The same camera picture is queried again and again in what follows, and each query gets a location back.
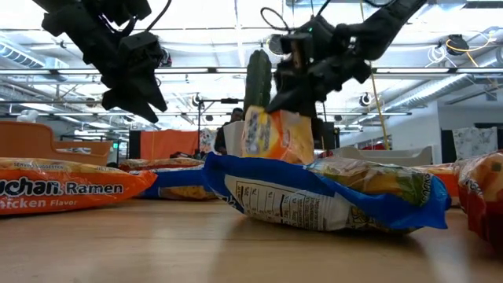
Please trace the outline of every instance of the blue packaging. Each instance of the blue packaging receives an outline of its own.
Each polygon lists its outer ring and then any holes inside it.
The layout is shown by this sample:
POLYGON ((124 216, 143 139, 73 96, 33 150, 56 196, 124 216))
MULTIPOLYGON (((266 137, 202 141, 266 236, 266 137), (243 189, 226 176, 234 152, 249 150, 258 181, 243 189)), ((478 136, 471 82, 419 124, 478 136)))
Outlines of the blue packaging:
POLYGON ((210 200, 215 195, 204 189, 203 165, 152 169, 156 181, 138 197, 151 200, 210 200))
POLYGON ((437 177, 421 206, 391 193, 365 194, 280 160, 217 156, 203 169, 206 190, 241 213, 268 222, 310 230, 377 228, 411 231, 424 226, 446 229, 450 198, 437 177))

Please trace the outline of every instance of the ramen noodle package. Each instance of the ramen noodle package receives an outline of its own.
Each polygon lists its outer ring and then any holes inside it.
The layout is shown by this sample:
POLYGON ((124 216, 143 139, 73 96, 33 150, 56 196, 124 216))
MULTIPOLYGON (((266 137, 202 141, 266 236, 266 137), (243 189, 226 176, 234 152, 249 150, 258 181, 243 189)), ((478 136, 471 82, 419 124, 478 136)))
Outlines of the ramen noodle package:
POLYGON ((192 158, 170 158, 162 160, 124 160, 120 163, 119 169, 129 171, 141 171, 160 168, 181 168, 192 167, 204 164, 201 160, 194 160, 192 158))
POLYGON ((204 189, 203 165, 196 167, 152 169, 157 180, 143 193, 141 198, 164 200, 213 200, 216 195, 204 189))
POLYGON ((217 197, 267 222, 320 231, 447 228, 445 186, 409 168, 340 158, 302 166, 210 154, 203 172, 217 197))
POLYGON ((454 163, 468 228, 503 253, 503 153, 454 163))
POLYGON ((243 130, 243 156, 309 164, 314 160, 310 119, 298 114, 250 106, 243 130))
POLYGON ((156 180, 69 161, 0 158, 0 215, 99 207, 138 195, 156 180))

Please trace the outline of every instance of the nutrition facts label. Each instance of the nutrition facts label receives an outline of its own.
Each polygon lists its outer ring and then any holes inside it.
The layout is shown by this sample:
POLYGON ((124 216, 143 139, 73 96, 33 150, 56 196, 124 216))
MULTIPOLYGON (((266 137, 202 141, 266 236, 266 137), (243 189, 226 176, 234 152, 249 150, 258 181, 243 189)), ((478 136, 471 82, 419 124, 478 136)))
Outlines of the nutrition facts label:
POLYGON ((226 176, 226 186, 251 217, 296 226, 309 230, 329 230, 327 223, 336 220, 344 225, 347 212, 332 218, 336 198, 310 193, 277 184, 226 176))

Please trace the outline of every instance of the table surface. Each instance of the table surface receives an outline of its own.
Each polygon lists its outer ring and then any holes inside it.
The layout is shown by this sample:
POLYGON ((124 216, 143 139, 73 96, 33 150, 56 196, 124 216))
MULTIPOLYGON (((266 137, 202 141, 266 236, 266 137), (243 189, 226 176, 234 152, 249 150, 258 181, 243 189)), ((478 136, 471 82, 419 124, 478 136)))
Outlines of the table surface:
POLYGON ((219 201, 130 200, 0 219, 0 281, 502 283, 463 212, 447 218, 448 230, 384 237, 269 224, 219 201))

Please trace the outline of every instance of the orange partition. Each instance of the orange partition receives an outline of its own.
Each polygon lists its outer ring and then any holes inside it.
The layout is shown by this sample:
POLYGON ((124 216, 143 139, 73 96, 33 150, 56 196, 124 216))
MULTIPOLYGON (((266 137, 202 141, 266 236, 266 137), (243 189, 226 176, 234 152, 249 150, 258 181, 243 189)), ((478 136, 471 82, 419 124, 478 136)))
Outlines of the orange partition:
POLYGON ((197 131, 158 130, 141 133, 141 158, 158 160, 180 152, 189 155, 197 149, 197 131))
POLYGON ((43 158, 105 166, 111 141, 54 141, 53 130, 40 123, 0 122, 0 157, 43 158), (87 153, 58 149, 90 149, 87 153))

